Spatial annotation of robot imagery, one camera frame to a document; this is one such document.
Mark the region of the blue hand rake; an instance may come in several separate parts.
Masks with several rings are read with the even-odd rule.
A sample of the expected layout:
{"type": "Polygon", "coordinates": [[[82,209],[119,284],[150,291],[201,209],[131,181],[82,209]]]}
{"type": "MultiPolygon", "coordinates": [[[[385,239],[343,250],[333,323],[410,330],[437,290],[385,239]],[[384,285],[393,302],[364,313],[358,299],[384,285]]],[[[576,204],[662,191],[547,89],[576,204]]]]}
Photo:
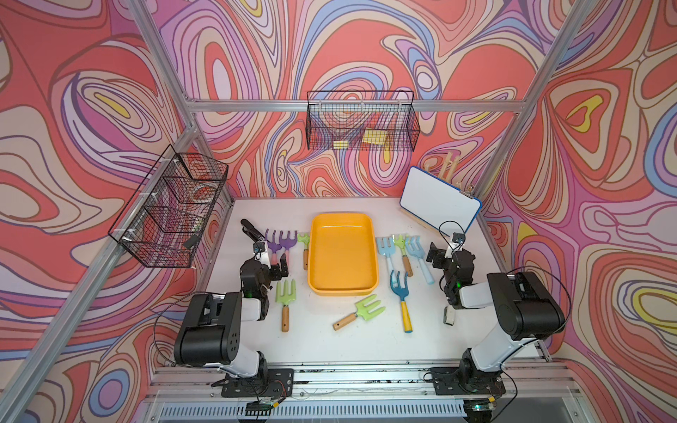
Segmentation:
{"type": "Polygon", "coordinates": [[[407,236],[407,238],[405,238],[405,248],[407,249],[408,254],[418,261],[420,271],[427,284],[433,285],[435,280],[431,271],[428,269],[426,262],[427,253],[421,246],[419,236],[407,236]]]}

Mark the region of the purple garden fork pink handle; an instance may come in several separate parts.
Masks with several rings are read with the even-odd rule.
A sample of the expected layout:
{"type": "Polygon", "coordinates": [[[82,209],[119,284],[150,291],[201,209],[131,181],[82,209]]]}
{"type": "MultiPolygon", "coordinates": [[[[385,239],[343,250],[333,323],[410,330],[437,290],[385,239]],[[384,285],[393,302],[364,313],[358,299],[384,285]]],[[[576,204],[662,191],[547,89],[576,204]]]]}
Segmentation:
{"type": "Polygon", "coordinates": [[[266,237],[267,250],[269,251],[270,263],[271,265],[276,265],[279,263],[278,252],[282,249],[282,246],[278,243],[277,230],[270,232],[269,229],[266,230],[264,234],[266,237]]]}

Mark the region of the purple hand rake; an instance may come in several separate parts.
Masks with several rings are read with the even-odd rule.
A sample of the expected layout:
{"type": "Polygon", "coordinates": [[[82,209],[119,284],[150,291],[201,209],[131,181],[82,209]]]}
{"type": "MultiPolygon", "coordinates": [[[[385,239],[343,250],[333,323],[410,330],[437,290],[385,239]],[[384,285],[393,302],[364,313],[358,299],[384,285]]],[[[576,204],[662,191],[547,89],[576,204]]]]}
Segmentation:
{"type": "Polygon", "coordinates": [[[294,248],[294,246],[296,245],[297,237],[298,237],[298,234],[297,234],[296,231],[294,231],[294,232],[287,231],[285,234],[284,233],[280,234],[280,245],[282,246],[282,248],[284,250],[283,256],[286,259],[288,271],[290,270],[290,266],[291,266],[290,250],[291,250],[291,248],[294,248]]]}

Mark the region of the green garden fork wooden handle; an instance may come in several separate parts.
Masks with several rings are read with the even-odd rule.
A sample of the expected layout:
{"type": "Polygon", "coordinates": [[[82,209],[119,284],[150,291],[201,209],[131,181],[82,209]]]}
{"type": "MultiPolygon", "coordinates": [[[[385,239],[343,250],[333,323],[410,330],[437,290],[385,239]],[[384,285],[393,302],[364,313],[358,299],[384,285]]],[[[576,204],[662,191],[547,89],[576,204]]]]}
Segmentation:
{"type": "Polygon", "coordinates": [[[276,285],[275,301],[282,306],[281,312],[281,331],[289,332],[290,329],[290,309],[289,306],[296,300],[296,281],[284,280],[276,285]]]}

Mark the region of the green hand rake wooden handle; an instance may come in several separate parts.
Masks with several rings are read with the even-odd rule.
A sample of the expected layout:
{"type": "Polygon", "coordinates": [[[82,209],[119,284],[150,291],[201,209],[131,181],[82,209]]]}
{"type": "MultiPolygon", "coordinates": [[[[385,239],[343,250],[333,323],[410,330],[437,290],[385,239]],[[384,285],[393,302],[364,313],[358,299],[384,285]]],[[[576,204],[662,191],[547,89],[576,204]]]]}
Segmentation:
{"type": "Polygon", "coordinates": [[[414,276],[414,272],[407,255],[407,237],[404,234],[394,234],[391,236],[394,245],[400,250],[402,256],[402,263],[405,268],[405,274],[409,277],[414,276]]]}

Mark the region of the blue handled garden fork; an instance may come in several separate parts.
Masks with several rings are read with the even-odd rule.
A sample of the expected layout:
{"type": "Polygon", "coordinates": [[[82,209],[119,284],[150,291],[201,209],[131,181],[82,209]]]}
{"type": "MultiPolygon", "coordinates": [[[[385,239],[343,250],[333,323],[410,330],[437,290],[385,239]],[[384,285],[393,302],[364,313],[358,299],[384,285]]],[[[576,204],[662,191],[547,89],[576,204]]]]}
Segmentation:
{"type": "Polygon", "coordinates": [[[392,255],[396,252],[396,246],[392,242],[391,237],[377,237],[376,238],[377,251],[380,255],[385,257],[387,267],[387,277],[391,276],[394,270],[392,255]]]}

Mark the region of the teal fork yellow handle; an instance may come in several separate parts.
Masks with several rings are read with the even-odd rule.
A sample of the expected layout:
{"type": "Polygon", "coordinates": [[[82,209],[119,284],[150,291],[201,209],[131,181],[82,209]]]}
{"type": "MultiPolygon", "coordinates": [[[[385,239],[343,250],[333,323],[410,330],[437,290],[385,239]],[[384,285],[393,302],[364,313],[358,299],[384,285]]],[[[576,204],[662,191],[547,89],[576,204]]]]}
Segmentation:
{"type": "Polygon", "coordinates": [[[409,296],[408,275],[405,273],[404,278],[402,280],[400,278],[399,271],[395,270],[391,271],[390,287],[393,294],[396,294],[396,296],[398,296],[398,299],[400,299],[400,310],[403,322],[403,330],[405,331],[405,333],[412,333],[414,328],[407,307],[407,296],[409,296]]]}

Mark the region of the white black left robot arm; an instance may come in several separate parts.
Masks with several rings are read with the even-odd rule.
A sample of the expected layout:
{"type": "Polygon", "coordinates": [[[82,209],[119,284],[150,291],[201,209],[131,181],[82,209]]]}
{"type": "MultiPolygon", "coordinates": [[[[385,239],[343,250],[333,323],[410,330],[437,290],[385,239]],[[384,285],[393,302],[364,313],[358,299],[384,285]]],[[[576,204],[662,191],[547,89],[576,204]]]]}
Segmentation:
{"type": "Polygon", "coordinates": [[[243,341],[243,324],[267,317],[270,267],[252,257],[240,267],[239,278],[236,292],[192,296],[176,337],[174,362],[224,372],[213,384],[224,398],[283,400],[293,392],[294,371],[270,368],[264,354],[243,341]]]}

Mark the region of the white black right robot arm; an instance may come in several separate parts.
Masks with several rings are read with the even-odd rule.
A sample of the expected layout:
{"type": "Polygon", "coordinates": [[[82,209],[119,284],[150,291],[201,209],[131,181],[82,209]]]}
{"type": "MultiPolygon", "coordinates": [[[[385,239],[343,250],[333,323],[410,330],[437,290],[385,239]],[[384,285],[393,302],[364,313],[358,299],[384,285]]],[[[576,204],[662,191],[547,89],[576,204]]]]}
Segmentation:
{"type": "Polygon", "coordinates": [[[454,324],[459,310],[491,308],[497,324],[475,347],[465,350],[456,367],[430,368],[438,396],[497,395],[505,392],[502,366],[522,348],[563,331],[567,317],[539,276],[532,271],[488,273],[475,283],[475,255],[432,244],[426,261],[444,272],[442,291],[448,305],[443,322],[454,324]]]}

